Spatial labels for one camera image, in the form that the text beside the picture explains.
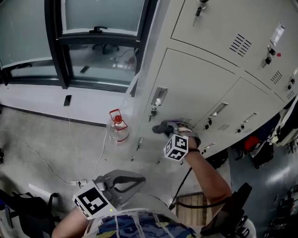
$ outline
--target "wrist strap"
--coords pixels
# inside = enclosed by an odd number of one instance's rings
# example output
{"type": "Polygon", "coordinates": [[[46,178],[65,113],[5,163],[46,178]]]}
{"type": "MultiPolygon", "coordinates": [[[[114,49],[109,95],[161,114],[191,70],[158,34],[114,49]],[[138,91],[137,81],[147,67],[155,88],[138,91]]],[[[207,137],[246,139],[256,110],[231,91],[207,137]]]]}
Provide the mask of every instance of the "wrist strap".
{"type": "Polygon", "coordinates": [[[192,152],[192,151],[196,151],[196,152],[200,153],[200,151],[198,149],[188,149],[188,152],[192,152]]]}

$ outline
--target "red object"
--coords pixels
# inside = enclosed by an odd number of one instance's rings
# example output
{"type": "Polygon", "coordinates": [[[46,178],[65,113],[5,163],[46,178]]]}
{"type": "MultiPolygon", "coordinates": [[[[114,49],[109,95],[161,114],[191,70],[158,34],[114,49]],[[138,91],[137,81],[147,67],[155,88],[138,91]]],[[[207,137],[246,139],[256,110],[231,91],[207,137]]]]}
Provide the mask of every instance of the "red object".
{"type": "Polygon", "coordinates": [[[120,115],[115,116],[114,122],[116,122],[117,124],[121,123],[122,122],[122,116],[120,116],[120,115]]]}
{"type": "Polygon", "coordinates": [[[121,131],[121,130],[124,130],[124,129],[127,128],[127,124],[126,124],[125,121],[122,119],[122,115],[121,115],[119,109],[112,110],[112,111],[109,112],[109,114],[110,114],[110,116],[111,116],[112,121],[114,122],[114,125],[115,125],[117,131],[121,131]],[[118,112],[119,115],[116,115],[116,116],[113,117],[113,116],[112,116],[112,113],[113,113],[113,112],[118,112]],[[117,127],[117,124],[120,124],[120,123],[122,123],[122,122],[123,122],[123,124],[124,124],[125,126],[124,126],[124,127],[121,127],[121,128],[117,127]]]}
{"type": "Polygon", "coordinates": [[[244,141],[244,151],[252,151],[259,142],[260,140],[257,137],[250,136],[246,141],[244,141]]]}

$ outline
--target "gray glove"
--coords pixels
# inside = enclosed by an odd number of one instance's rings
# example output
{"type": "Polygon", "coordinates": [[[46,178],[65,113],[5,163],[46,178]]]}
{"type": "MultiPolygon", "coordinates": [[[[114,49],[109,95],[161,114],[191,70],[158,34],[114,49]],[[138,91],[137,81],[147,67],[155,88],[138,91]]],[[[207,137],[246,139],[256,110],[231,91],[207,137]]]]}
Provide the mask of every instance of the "gray glove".
{"type": "Polygon", "coordinates": [[[160,125],[152,127],[152,131],[155,134],[164,134],[166,138],[171,138],[173,134],[179,136],[193,137],[196,141],[197,147],[200,146],[201,140],[197,133],[193,132],[187,127],[179,127],[177,122],[174,121],[162,121],[160,125]]]}

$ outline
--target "locker door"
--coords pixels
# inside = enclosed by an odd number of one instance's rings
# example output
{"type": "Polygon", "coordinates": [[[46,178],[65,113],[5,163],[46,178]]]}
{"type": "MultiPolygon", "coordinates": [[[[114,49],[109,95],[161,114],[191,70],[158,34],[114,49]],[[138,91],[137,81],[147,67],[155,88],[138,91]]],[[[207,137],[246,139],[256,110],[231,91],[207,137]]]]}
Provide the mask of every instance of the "locker door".
{"type": "Polygon", "coordinates": [[[237,81],[237,76],[203,59],[172,49],[167,49],[148,105],[146,107],[138,138],[144,138],[139,151],[162,149],[166,144],[163,135],[156,135],[152,127],[163,120],[177,119],[185,124],[194,125],[210,111],[214,105],[230,90],[237,81]],[[156,97],[160,89],[167,89],[163,98],[156,97]],[[162,102],[160,106],[152,102],[162,102]],[[156,116],[149,115],[156,108],[156,116]]]}
{"type": "Polygon", "coordinates": [[[267,81],[271,82],[272,90],[285,103],[288,103],[298,93],[297,82],[291,83],[291,76],[298,68],[298,10],[291,0],[284,1],[283,10],[278,17],[276,26],[279,21],[282,21],[285,26],[285,30],[275,46],[276,52],[281,56],[274,56],[272,67],[275,68],[275,71],[267,76],[267,81]]]}
{"type": "Polygon", "coordinates": [[[185,0],[172,38],[207,50],[261,78],[281,0],[185,0]]]}
{"type": "Polygon", "coordinates": [[[222,100],[195,127],[201,137],[200,150],[219,152],[249,135],[280,110],[280,104],[245,79],[240,78],[222,100]],[[219,110],[222,104],[227,106],[219,110]],[[212,124],[206,130],[208,118],[212,124]]]}

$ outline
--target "power outlet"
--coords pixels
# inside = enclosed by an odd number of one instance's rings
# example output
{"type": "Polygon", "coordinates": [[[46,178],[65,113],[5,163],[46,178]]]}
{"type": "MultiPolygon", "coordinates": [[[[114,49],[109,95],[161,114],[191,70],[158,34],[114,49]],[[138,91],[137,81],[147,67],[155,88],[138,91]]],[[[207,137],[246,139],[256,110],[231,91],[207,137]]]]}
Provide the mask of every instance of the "power outlet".
{"type": "Polygon", "coordinates": [[[87,180],[73,180],[73,181],[71,181],[71,185],[72,186],[81,186],[81,187],[83,187],[83,186],[85,186],[87,184],[87,180]]]}

